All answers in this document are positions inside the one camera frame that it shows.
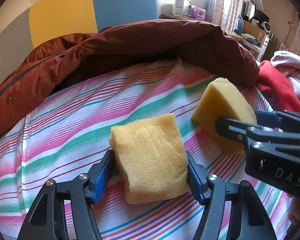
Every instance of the bed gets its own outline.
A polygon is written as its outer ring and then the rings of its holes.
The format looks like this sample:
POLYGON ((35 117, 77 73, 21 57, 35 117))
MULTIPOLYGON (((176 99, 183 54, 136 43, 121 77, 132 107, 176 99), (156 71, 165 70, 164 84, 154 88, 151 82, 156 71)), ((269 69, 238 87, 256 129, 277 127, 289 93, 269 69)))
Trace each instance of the bed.
MULTIPOLYGON (((216 76, 178 60, 142 63, 61 90, 0 138, 0 230, 16 239, 32 201, 49 178, 71 180, 89 170, 109 149, 114 124, 174 113, 186 150, 225 181, 246 179, 254 186, 283 239, 289 225, 285 192, 244 172, 244 153, 226 156, 190 121, 209 82, 216 76)), ((257 88, 242 90, 253 108, 272 111, 257 88)), ((76 239, 70 202, 65 202, 70 239, 76 239)), ((93 212, 103 239, 192 239, 204 207, 185 193, 147 204, 125 202, 119 177, 110 180, 93 212)), ((226 203, 219 239, 226 239, 226 203)))

